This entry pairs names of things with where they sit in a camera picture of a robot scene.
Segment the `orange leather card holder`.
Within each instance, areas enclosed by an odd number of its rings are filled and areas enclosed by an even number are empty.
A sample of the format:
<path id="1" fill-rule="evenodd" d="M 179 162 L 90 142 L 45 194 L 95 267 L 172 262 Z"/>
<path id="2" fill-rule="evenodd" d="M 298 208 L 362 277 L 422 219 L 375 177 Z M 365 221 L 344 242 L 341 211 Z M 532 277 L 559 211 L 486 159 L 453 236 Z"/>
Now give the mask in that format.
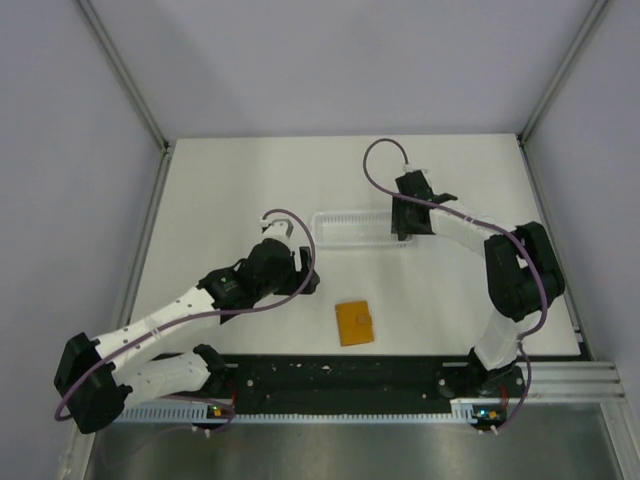
<path id="1" fill-rule="evenodd" d="M 367 301 L 336 304 L 335 314 L 342 347 L 363 345 L 374 341 L 373 319 Z"/>

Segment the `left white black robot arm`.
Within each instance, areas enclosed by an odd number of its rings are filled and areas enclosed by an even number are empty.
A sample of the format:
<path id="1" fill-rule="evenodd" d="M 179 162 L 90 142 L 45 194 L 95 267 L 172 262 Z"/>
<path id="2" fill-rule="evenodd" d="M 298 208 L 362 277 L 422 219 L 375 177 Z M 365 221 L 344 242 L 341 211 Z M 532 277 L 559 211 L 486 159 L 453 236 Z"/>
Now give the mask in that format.
<path id="1" fill-rule="evenodd" d="M 316 263 L 314 243 L 293 251 L 283 239 L 265 237 L 247 257 L 205 274 L 159 310 L 96 337 L 71 337 L 54 375 L 55 420 L 71 421 L 88 435 L 147 401 L 220 394 L 226 365 L 206 334 L 314 294 Z"/>

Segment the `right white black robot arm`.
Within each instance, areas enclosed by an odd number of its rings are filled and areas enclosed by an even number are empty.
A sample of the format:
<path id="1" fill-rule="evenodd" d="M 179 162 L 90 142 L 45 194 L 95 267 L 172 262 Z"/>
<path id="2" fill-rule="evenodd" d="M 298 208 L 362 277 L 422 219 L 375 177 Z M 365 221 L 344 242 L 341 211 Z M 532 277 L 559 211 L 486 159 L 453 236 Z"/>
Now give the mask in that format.
<path id="1" fill-rule="evenodd" d="M 485 262 L 493 311 L 471 347 L 465 373 L 455 394 L 473 391 L 487 396 L 510 375 L 518 344 L 531 330 L 525 319 L 546 312 L 564 294 L 565 279 L 545 228 L 538 222 L 500 226 L 450 204 L 457 198 L 433 192 L 421 171 L 395 179 L 391 232 L 400 241 L 410 236 L 439 236 L 467 248 Z"/>

